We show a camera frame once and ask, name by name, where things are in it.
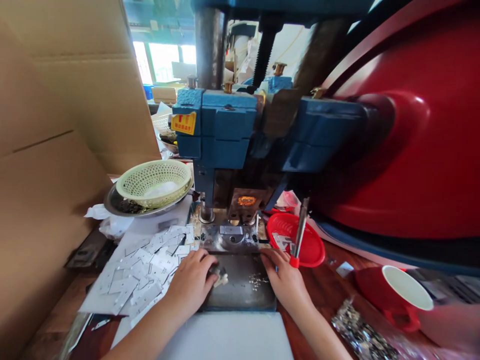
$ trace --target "metal bowl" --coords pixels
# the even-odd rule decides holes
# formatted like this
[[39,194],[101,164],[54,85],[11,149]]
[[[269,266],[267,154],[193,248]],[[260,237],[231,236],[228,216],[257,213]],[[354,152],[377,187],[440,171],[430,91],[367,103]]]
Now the metal bowl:
[[150,216],[165,214],[175,209],[179,205],[179,203],[183,199],[185,199],[185,196],[183,196],[180,200],[174,203],[171,203],[164,207],[159,207],[151,211],[146,211],[142,213],[122,212],[120,208],[120,203],[124,200],[124,198],[117,192],[117,187],[115,184],[113,184],[110,191],[105,195],[105,198],[103,199],[103,205],[105,205],[105,209],[107,209],[113,215],[117,215],[125,218],[140,218],[140,217],[147,218]]
[[179,153],[179,147],[177,145],[169,144],[168,142],[165,142],[163,140],[160,140],[160,141],[171,153],[174,153],[174,154]]

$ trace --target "wooden table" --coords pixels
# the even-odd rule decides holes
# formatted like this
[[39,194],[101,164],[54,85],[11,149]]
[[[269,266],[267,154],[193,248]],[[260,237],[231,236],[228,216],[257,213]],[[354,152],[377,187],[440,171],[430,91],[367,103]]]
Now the wooden table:
[[[398,336],[399,333],[396,329],[390,326],[380,313],[359,295],[353,274],[342,278],[336,272],[338,266],[345,261],[351,264],[355,270],[377,266],[376,263],[329,242],[325,242],[325,250],[327,256],[323,264],[315,268],[301,268],[300,271],[313,303],[327,321],[331,321],[345,299],[356,296],[354,304],[357,304],[361,308],[358,310],[365,314],[365,321],[386,339],[395,336],[396,347],[414,347],[421,351],[424,359],[460,359],[454,352],[439,348],[420,331],[409,334],[400,333]],[[26,347],[21,356],[22,360],[58,359],[57,354],[62,348],[78,308],[85,299],[85,287],[91,284],[95,278],[94,275],[78,275]],[[295,360],[315,359],[307,341],[280,303],[277,311],[281,314],[285,324]],[[120,318],[114,318],[95,332],[91,331],[88,335],[82,336],[78,346],[71,353],[70,359],[100,359],[109,351],[119,323]],[[346,343],[345,347],[353,355],[351,347]]]

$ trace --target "brass nut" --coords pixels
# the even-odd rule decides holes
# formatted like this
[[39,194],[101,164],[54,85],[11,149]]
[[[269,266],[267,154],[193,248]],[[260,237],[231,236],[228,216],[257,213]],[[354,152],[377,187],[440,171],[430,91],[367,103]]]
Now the brass nut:
[[275,69],[275,76],[282,76],[284,74],[284,69],[287,66],[286,63],[283,62],[276,62],[273,64],[273,68]]
[[232,93],[232,85],[233,85],[233,84],[234,84],[234,83],[231,82],[231,81],[226,82],[226,83],[224,84],[223,92],[224,92],[225,94],[231,94],[231,93]]
[[320,99],[324,96],[324,94],[327,92],[327,89],[324,88],[324,87],[314,87],[310,93],[312,94],[311,95],[311,98],[312,99]]

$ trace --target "screwdriver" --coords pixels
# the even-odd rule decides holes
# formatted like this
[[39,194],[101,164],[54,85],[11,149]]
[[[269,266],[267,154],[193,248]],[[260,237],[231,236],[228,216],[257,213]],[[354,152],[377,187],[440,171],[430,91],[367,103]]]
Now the screwdriver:
[[305,225],[307,224],[307,208],[309,207],[309,200],[310,200],[309,197],[305,197],[301,205],[300,217],[298,219],[298,229],[296,231],[296,238],[295,238],[295,248],[290,258],[290,265],[296,269],[298,269],[300,266],[300,259],[299,259],[300,247],[302,246],[302,239],[304,237]]

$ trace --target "orange light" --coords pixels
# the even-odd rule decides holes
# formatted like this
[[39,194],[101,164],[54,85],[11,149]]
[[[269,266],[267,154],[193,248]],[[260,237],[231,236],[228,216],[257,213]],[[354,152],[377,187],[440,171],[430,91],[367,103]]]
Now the orange light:
[[255,196],[240,196],[238,198],[238,205],[241,206],[252,206],[257,201]]

